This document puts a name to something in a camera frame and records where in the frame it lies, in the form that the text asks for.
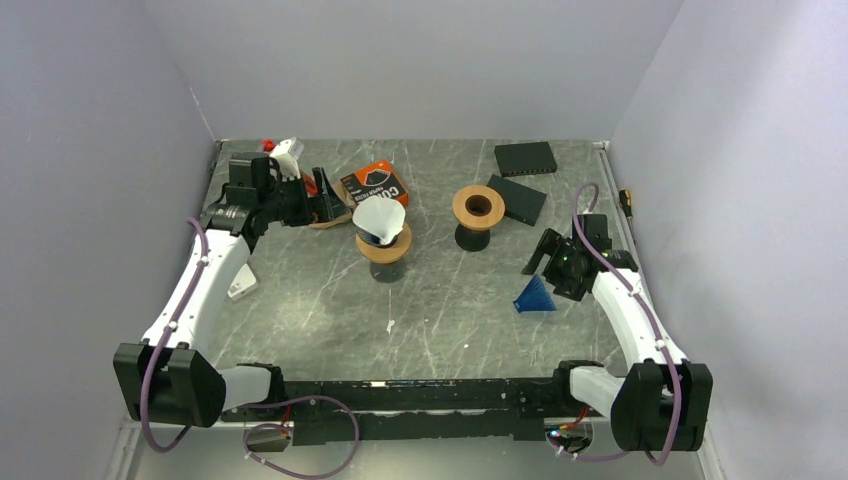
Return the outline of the blue ribbed dripper cone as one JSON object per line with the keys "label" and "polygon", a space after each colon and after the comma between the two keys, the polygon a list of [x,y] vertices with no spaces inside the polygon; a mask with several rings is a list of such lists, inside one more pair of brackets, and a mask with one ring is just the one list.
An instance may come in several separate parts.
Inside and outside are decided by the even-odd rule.
{"label": "blue ribbed dripper cone", "polygon": [[513,306],[518,313],[557,310],[554,299],[539,275],[532,276],[522,292],[513,301]]}

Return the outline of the white paper coffee filter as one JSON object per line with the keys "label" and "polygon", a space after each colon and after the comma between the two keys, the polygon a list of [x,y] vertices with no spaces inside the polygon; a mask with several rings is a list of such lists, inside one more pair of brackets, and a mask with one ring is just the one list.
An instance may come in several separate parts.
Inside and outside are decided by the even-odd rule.
{"label": "white paper coffee filter", "polygon": [[363,242],[384,248],[391,246],[402,232],[405,215],[405,207],[399,201],[371,196],[357,206],[352,222]]}

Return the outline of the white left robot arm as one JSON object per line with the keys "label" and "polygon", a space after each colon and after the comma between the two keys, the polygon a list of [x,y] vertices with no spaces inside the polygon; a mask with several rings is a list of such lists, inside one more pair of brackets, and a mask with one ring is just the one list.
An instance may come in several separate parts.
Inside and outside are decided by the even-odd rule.
{"label": "white left robot arm", "polygon": [[243,152],[197,219],[192,251],[175,290],[136,343],[118,346],[113,367],[132,419],[210,427],[241,407],[272,420],[287,406],[280,368],[262,363],[220,370],[207,358],[228,291],[269,226],[333,220],[345,205],[326,172],[295,173],[268,154]]}

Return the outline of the wooden dripper ring holder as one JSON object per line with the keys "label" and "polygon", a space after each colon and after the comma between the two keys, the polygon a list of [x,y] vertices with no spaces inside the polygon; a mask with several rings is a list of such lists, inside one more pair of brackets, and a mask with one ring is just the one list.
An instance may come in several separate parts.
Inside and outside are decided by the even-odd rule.
{"label": "wooden dripper ring holder", "polygon": [[412,245],[412,232],[409,224],[404,223],[402,231],[391,246],[370,245],[359,236],[355,237],[355,243],[360,253],[370,262],[379,265],[394,264],[402,260],[409,252]]}

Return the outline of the orange coffee filter box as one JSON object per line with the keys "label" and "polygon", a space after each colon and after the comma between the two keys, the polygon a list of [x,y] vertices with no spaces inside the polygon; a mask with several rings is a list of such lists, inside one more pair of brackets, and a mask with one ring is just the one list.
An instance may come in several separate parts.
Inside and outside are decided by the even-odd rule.
{"label": "orange coffee filter box", "polygon": [[382,159],[341,179],[341,185],[355,204],[372,196],[409,205],[409,192],[389,160]]}

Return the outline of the red and black cup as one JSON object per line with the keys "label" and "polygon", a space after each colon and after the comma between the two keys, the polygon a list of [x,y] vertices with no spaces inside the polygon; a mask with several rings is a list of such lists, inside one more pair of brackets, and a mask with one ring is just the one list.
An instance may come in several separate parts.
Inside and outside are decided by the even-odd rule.
{"label": "red and black cup", "polygon": [[459,224],[454,231],[456,244],[467,252],[479,252],[486,249],[490,243],[489,230],[473,230]]}

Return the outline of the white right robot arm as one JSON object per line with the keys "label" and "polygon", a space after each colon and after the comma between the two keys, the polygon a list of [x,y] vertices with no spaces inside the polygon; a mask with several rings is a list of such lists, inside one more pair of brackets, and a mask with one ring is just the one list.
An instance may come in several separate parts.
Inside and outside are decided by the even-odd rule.
{"label": "white right robot arm", "polygon": [[611,375],[593,361],[566,364],[551,388],[557,411],[588,405],[610,422],[623,451],[697,451],[703,444],[713,376],[671,339],[642,290],[637,262],[615,249],[603,214],[580,214],[565,236],[546,229],[523,269],[541,288],[579,302],[592,295],[612,325],[628,372]]}

